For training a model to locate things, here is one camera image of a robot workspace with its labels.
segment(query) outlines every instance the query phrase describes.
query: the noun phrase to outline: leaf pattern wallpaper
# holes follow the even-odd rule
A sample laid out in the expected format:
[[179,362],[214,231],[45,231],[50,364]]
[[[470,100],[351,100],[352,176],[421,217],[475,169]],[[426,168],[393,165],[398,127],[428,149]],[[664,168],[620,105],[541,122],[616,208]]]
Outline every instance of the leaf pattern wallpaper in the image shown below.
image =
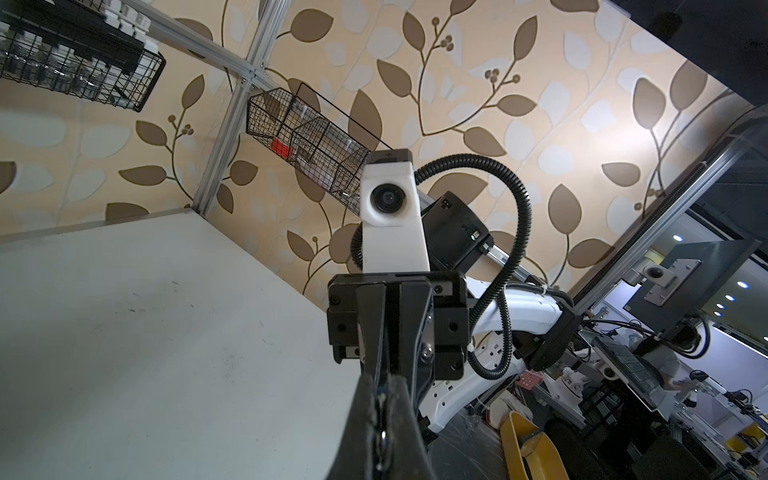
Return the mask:
[[[258,24],[257,0],[154,6],[237,53]],[[167,65],[140,113],[0,80],[0,236],[191,203],[229,78],[196,56],[160,49]],[[246,185],[257,167],[236,162],[230,172],[233,185]]]
[[[341,108],[355,122],[301,92],[369,149],[379,139],[361,125],[410,148],[417,167],[465,151],[508,165],[533,205],[523,264],[563,290],[577,289],[750,107],[598,0],[294,0],[267,69]],[[328,280],[353,268],[359,219],[241,137],[237,160],[259,173],[209,220],[324,307]],[[453,171],[422,188],[458,194],[511,248],[516,207],[494,177]],[[496,271],[481,259],[470,274]]]

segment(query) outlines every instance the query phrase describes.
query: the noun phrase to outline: red object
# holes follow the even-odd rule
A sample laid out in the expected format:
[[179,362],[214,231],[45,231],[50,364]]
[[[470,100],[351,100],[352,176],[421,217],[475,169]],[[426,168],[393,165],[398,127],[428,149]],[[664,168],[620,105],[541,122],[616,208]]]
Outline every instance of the red object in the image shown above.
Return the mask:
[[288,147],[288,145],[285,145],[283,142],[277,140],[277,137],[272,139],[272,151],[280,155],[283,160],[288,160],[288,157],[290,157],[291,154],[291,149]]
[[533,387],[541,383],[542,380],[544,380],[544,376],[541,373],[525,370],[515,383],[526,390],[533,390]]

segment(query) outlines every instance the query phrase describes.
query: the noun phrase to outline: screw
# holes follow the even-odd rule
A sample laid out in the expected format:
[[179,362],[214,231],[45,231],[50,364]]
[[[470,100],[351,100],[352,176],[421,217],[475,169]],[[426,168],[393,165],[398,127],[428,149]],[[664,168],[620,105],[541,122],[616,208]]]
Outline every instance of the screw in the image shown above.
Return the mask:
[[432,358],[432,355],[435,354],[435,350],[432,349],[432,346],[428,343],[425,343],[422,347],[422,358],[428,359]]

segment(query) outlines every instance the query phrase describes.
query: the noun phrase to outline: wire basket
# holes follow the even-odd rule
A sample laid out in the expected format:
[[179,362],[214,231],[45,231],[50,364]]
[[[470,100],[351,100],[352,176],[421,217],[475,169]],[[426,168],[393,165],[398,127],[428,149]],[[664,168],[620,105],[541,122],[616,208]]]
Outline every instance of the wire basket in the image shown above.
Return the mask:
[[0,8],[0,77],[141,111],[160,54],[104,23],[98,0],[10,0]]
[[247,132],[359,214],[362,164],[370,151],[307,103],[309,92],[341,111],[304,83],[296,94],[275,88],[248,101]]

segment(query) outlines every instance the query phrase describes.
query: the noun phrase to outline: person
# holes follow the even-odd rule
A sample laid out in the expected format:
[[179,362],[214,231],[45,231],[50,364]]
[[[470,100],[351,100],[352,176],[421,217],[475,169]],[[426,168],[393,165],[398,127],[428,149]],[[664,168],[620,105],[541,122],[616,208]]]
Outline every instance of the person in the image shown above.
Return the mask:
[[[690,351],[696,348],[701,341],[696,328],[688,322],[683,324],[674,338],[670,340],[678,349]],[[687,384],[687,380],[675,382],[674,376],[680,369],[680,360],[669,347],[650,336],[642,340],[634,348],[633,353],[650,363],[661,374],[663,382],[660,386],[665,390],[681,390]],[[621,381],[614,381],[613,385],[617,394],[622,397],[621,417],[613,426],[608,437],[601,443],[599,452],[601,457],[608,461],[615,469],[624,471],[627,469],[627,447],[630,441],[644,451],[656,439],[656,435],[650,430],[651,424],[660,420],[658,414],[651,412]]]
[[[690,351],[701,341],[701,336],[690,323],[684,323],[680,332],[670,341],[681,350]],[[680,370],[680,359],[675,352],[664,345],[654,337],[649,336],[634,348],[633,353],[647,360],[652,366],[656,367],[664,383],[661,385],[665,390],[682,390],[686,383],[674,382],[674,377]]]

